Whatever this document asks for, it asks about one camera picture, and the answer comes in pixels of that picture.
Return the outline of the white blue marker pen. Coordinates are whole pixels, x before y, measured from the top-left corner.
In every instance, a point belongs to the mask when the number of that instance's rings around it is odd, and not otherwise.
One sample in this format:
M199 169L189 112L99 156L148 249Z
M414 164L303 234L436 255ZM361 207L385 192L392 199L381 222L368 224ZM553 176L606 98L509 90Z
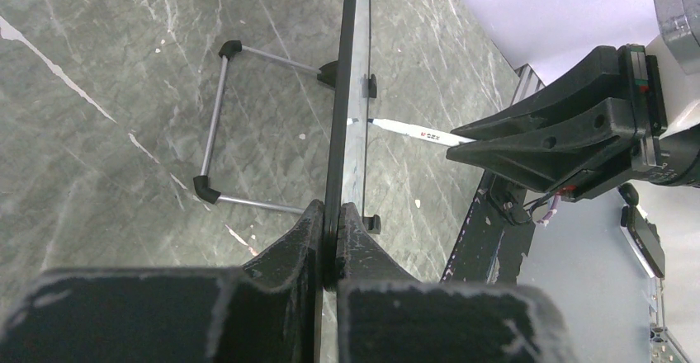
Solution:
M468 139L448 132L430 129L421 125L407 124L396 120L373 118L369 119L368 122L383 130L445 147L456 147L461 144L475 142L474 139Z

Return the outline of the small whiteboard black frame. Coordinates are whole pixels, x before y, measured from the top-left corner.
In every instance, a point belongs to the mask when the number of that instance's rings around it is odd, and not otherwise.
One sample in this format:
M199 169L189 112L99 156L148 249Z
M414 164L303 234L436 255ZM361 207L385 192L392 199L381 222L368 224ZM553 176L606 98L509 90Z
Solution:
M352 57L371 0L126 0L158 28L147 53L162 69L151 143L183 230L154 245L169 262L214 266L258 257L326 201L342 174L340 124L357 126L321 67Z

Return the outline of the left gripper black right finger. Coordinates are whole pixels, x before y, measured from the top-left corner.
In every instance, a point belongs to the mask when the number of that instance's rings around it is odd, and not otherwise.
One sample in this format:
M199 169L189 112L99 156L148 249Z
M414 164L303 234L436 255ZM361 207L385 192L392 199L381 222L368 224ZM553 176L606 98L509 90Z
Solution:
M366 231L354 204L338 220L341 362L574 362L560 310L538 288L423 283Z

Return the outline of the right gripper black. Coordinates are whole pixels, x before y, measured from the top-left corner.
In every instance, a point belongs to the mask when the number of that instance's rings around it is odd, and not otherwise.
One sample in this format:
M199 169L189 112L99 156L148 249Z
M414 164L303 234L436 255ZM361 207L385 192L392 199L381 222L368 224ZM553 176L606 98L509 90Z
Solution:
M453 134L447 159L535 192L589 200L629 181L699 186L699 128L669 130L659 58L600 45L543 89Z

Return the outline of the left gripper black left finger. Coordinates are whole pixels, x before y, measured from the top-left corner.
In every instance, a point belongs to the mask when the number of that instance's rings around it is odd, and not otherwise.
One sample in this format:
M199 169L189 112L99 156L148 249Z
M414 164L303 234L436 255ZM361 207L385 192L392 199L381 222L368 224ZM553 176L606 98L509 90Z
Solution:
M324 205L242 266L43 273L1 326L4 362L316 362Z

